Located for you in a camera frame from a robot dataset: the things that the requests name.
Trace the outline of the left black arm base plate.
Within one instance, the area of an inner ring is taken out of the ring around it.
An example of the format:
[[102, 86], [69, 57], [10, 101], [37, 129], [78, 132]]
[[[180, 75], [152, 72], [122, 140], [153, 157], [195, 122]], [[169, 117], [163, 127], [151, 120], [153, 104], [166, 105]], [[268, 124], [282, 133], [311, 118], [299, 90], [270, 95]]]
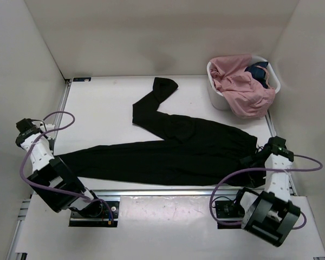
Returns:
[[81, 212], [71, 211], [69, 226], [77, 228], [117, 228], [120, 213], [120, 199], [110, 198], [106, 201], [95, 202]]

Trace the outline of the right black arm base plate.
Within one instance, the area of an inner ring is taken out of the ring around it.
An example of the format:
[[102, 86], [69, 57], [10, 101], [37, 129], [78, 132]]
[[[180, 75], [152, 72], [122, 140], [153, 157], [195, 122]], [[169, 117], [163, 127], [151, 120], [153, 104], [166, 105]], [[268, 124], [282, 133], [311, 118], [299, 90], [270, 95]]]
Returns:
[[209, 204], [211, 216], [218, 225], [225, 227], [239, 227], [250, 232], [259, 232], [269, 229], [268, 212], [272, 204], [258, 197], [249, 207], [242, 207], [237, 201], [218, 200], [215, 206]]

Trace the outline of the black trousers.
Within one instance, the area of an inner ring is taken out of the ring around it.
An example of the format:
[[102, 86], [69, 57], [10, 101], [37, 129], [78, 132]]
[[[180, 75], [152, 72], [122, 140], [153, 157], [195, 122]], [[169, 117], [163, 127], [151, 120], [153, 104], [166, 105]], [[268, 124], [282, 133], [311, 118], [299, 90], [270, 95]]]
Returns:
[[61, 155], [78, 177], [131, 183], [209, 186], [224, 179], [231, 186], [257, 188], [265, 172], [241, 172], [240, 160], [255, 155], [257, 138], [236, 127], [158, 111], [178, 88], [157, 77], [152, 91], [133, 105], [132, 121], [156, 141], [98, 145]]

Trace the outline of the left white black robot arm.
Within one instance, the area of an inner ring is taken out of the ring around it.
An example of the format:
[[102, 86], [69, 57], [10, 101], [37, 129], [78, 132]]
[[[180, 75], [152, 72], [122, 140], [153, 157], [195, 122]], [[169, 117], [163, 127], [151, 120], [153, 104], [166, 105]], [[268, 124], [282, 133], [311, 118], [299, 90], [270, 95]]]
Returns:
[[83, 218], [104, 218], [108, 213], [108, 219], [114, 219], [108, 203], [87, 189], [63, 160], [53, 155], [46, 133], [33, 119], [22, 119], [16, 128], [16, 145], [27, 152], [21, 177], [54, 212], [69, 209]]

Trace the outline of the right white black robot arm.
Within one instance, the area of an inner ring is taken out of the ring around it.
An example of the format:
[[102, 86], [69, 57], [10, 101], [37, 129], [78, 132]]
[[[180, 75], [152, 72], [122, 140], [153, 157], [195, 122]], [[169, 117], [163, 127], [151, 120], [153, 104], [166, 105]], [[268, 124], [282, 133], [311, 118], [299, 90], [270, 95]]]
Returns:
[[[287, 150], [285, 142], [278, 136], [272, 137], [260, 152], [241, 159], [240, 163], [246, 168], [259, 167], [272, 154], [293, 162], [294, 154]], [[243, 217], [243, 230], [276, 247], [282, 245], [301, 214], [300, 208], [291, 202], [289, 176], [285, 171], [268, 176], [264, 191], [258, 195], [243, 188], [232, 204], [233, 212]]]

